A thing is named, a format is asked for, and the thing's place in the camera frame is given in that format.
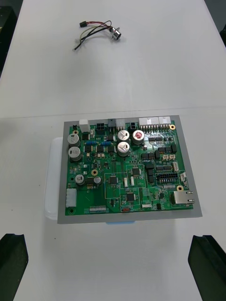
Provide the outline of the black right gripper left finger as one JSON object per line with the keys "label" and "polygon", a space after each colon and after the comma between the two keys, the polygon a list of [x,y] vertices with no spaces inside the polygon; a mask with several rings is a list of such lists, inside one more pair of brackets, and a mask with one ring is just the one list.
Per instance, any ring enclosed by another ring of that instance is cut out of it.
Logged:
{"label": "black right gripper left finger", "polygon": [[5,234],[0,240],[0,300],[12,301],[28,264],[24,235]]}

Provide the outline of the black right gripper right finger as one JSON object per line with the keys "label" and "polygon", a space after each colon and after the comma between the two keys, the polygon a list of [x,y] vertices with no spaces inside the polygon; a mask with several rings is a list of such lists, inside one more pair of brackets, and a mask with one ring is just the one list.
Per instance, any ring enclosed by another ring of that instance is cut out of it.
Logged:
{"label": "black right gripper right finger", "polygon": [[188,264],[203,301],[226,301],[226,253],[213,236],[193,236]]}

